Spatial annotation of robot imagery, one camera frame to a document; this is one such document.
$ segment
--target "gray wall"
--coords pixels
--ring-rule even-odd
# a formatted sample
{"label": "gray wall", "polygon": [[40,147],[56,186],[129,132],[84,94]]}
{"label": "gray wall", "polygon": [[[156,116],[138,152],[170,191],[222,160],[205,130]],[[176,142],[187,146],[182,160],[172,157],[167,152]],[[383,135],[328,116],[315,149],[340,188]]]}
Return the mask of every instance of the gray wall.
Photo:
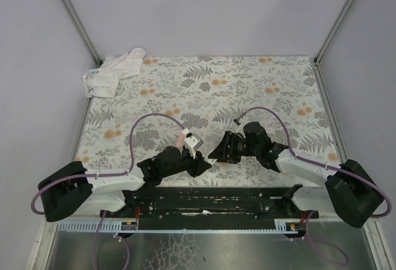
{"label": "gray wall", "polygon": [[67,163],[93,62],[59,0],[0,0],[0,13],[0,268],[19,270],[42,220],[30,200]]}
{"label": "gray wall", "polygon": [[345,0],[72,0],[102,56],[309,55]]}
{"label": "gray wall", "polygon": [[[356,0],[321,65],[350,157],[361,162],[393,204],[395,59],[396,0]],[[395,216],[382,220],[394,258]]]}

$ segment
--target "floral pattern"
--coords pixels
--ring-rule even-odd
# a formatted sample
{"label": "floral pattern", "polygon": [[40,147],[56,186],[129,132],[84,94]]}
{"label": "floral pattern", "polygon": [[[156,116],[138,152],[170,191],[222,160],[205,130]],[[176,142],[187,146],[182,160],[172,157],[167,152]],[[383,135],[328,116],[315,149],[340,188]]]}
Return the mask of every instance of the floral pattern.
{"label": "floral pattern", "polygon": [[[94,98],[78,159],[91,168],[129,168],[129,132],[144,114],[173,116],[204,144],[204,156],[234,131],[232,120],[254,106],[275,110],[285,122],[299,154],[337,161],[334,141],[308,57],[152,57],[140,74],[120,81],[114,98]],[[268,135],[286,143],[269,113],[254,110],[241,122],[259,121]],[[134,133],[135,162],[174,145],[177,124],[159,116],[140,122]],[[216,163],[197,178],[186,172],[164,178],[163,186],[313,185],[301,178],[264,169],[253,157],[238,165]]]}

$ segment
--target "folded cloth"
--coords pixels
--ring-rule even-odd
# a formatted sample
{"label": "folded cloth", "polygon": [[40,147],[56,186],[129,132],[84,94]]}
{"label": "folded cloth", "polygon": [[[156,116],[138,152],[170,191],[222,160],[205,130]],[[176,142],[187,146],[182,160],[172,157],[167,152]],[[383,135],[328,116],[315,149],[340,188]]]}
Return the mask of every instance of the folded cloth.
{"label": "folded cloth", "polygon": [[138,75],[146,51],[135,48],[117,58],[105,58],[98,68],[82,76],[87,98],[113,98],[122,78]]}

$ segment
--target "gray floor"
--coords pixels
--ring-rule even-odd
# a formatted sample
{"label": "gray floor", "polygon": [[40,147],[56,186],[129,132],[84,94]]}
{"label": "gray floor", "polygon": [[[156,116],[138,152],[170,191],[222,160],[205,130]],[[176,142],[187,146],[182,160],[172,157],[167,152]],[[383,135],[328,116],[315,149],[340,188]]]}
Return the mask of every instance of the gray floor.
{"label": "gray floor", "polygon": [[[311,223],[311,234],[342,247],[350,257],[342,269],[376,269],[362,230],[331,222]],[[58,232],[47,269],[93,269],[92,233]],[[309,242],[283,235],[135,234],[127,239],[131,261],[127,269],[341,269],[311,248]],[[328,246],[318,247],[329,258],[343,256]],[[95,255],[98,268],[122,269],[126,249],[111,234],[100,234]]]}

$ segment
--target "purple cable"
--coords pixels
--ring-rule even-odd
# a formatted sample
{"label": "purple cable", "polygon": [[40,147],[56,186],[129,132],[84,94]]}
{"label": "purple cable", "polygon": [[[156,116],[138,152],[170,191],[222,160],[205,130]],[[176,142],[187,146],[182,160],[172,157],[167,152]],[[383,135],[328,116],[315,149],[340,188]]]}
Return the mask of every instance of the purple cable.
{"label": "purple cable", "polygon": [[[170,116],[168,116],[168,115],[162,114],[162,113],[149,113],[149,114],[146,114],[146,115],[140,117],[140,118],[134,123],[134,125],[132,126],[132,128],[131,128],[131,133],[130,133],[130,135],[129,135],[129,148],[130,148],[130,150],[131,150],[131,167],[129,168],[129,172],[132,171],[132,168],[133,168],[133,166],[134,166],[134,151],[133,151],[133,149],[132,149],[132,134],[133,134],[133,132],[134,132],[134,130],[135,130],[137,124],[138,124],[141,120],[143,120],[143,119],[146,118],[146,117],[155,116],[155,115],[163,116],[163,117],[169,118],[170,120],[173,120],[175,123],[177,123],[178,126],[179,126],[181,129],[184,129],[184,126],[183,126],[178,120],[176,120],[176,119],[174,119],[173,117],[170,117]],[[104,173],[104,174],[99,174],[99,175],[97,175],[97,174],[78,174],[78,175],[71,175],[71,176],[67,176],[67,177],[64,177],[64,178],[60,178],[60,179],[55,180],[54,182],[52,182],[52,183],[46,185],[46,186],[45,186],[44,188],[42,188],[41,190],[39,190],[38,193],[33,197],[32,201],[31,201],[31,203],[30,203],[30,208],[32,209],[32,211],[33,211],[35,214],[39,214],[39,215],[43,216],[45,213],[44,213],[43,211],[38,211],[38,210],[36,209],[36,207],[35,207],[35,203],[36,203],[38,197],[40,197],[43,193],[45,193],[46,191],[48,191],[48,190],[49,190],[50,188],[52,188],[53,186],[55,186],[55,185],[57,185],[57,184],[59,184],[59,183],[62,183],[62,182],[64,182],[64,181],[71,180],[71,179],[76,179],[76,178],[123,176],[123,175],[126,175],[126,174],[128,174],[127,171],[121,172],[121,173]]]}
{"label": "purple cable", "polygon": [[[370,186],[372,189],[376,190],[379,194],[381,194],[381,196],[384,197],[384,199],[385,199],[385,201],[386,201],[386,203],[387,203],[387,210],[386,210],[384,213],[382,213],[382,214],[376,214],[376,215],[372,215],[372,216],[374,216],[374,217],[384,217],[384,216],[387,216],[387,215],[390,214],[390,212],[391,212],[391,210],[392,210],[392,203],[390,202],[390,199],[389,199],[388,195],[386,195],[385,192],[384,192],[383,190],[381,190],[381,189],[380,189],[378,186],[376,186],[375,184],[371,183],[370,181],[366,180],[366,179],[363,178],[363,177],[360,177],[360,176],[358,176],[358,175],[356,175],[356,174],[354,174],[354,173],[352,173],[352,172],[346,171],[346,170],[344,170],[344,169],[341,169],[341,168],[338,168],[338,167],[329,166],[329,165],[326,165],[325,163],[316,162],[315,160],[306,159],[306,158],[304,158],[304,157],[300,157],[299,155],[297,155],[296,152],[295,152],[295,151],[293,150],[293,148],[291,147],[290,135],[289,135],[289,132],[288,132],[288,130],[287,130],[287,128],[286,128],[286,125],[285,125],[284,122],[280,119],[280,117],[279,117],[274,111],[272,111],[271,109],[268,109],[268,108],[262,107],[262,106],[252,107],[252,108],[246,110],[244,113],[242,113],[241,116],[239,116],[239,117],[237,118],[237,120],[239,121],[242,117],[244,117],[244,116],[245,116],[246,114],[248,114],[250,111],[255,110],[255,109],[265,110],[265,111],[271,113],[274,117],[276,117],[276,119],[277,119],[277,120],[279,121],[279,123],[282,125],[283,130],[285,131],[286,138],[287,138],[287,144],[288,144],[288,147],[289,147],[289,151],[291,152],[291,154],[292,154],[296,159],[299,159],[299,160],[302,160],[303,162],[311,163],[311,164],[313,164],[313,165],[317,165],[317,166],[320,166],[320,167],[328,168],[328,169],[331,169],[331,170],[333,170],[333,171],[337,171],[337,172],[340,172],[340,173],[344,173],[344,174],[347,174],[347,175],[349,175],[349,176],[351,176],[351,177],[353,177],[353,178],[356,178],[357,180],[362,181],[364,184]],[[330,262],[330,263],[332,263],[332,264],[335,264],[335,265],[338,265],[338,266],[346,266],[346,265],[348,265],[348,264],[349,264],[349,257],[347,256],[347,254],[346,254],[339,246],[337,246],[337,245],[335,245],[334,243],[329,242],[329,241],[327,241],[327,240],[320,239],[320,238],[313,238],[313,237],[310,237],[310,236],[309,236],[308,221],[309,221],[309,218],[312,216],[313,213],[314,213],[314,211],[312,211],[312,212],[308,215],[308,218],[307,218],[307,221],[306,221],[306,234],[307,234],[307,239],[309,240],[309,242],[310,242],[312,248],[313,248],[321,257],[323,257],[326,261],[328,261],[328,262]],[[341,252],[341,254],[346,258],[346,262],[344,262],[344,263],[339,263],[339,262],[333,261],[332,259],[327,258],[325,255],[323,255],[323,254],[316,248],[315,244],[314,244],[312,241],[325,243],[325,244],[328,244],[328,245],[331,245],[331,246],[335,247],[335,248],[336,248],[339,252]]]}
{"label": "purple cable", "polygon": [[[96,242],[97,242],[99,230],[101,229],[101,225],[102,225],[102,223],[103,223],[103,220],[105,219],[106,213],[107,213],[106,210],[103,211],[103,215],[102,215],[102,217],[101,217],[101,219],[100,219],[100,222],[99,222],[99,224],[98,224],[97,230],[95,231],[95,236],[94,236],[94,238],[93,238],[93,245],[92,245],[92,264],[93,264],[93,268],[94,268],[95,270],[98,270],[97,262],[95,261],[95,245],[96,245]],[[123,270],[125,270],[125,269],[127,268],[128,264],[129,264],[129,259],[131,258],[131,252],[130,252],[130,250],[129,250],[128,243],[125,241],[125,239],[123,239],[123,238],[121,238],[121,237],[120,237],[119,239],[124,243],[124,245],[125,245],[125,247],[126,247],[127,256],[126,256],[125,265],[124,265],[124,267],[123,267]]]}

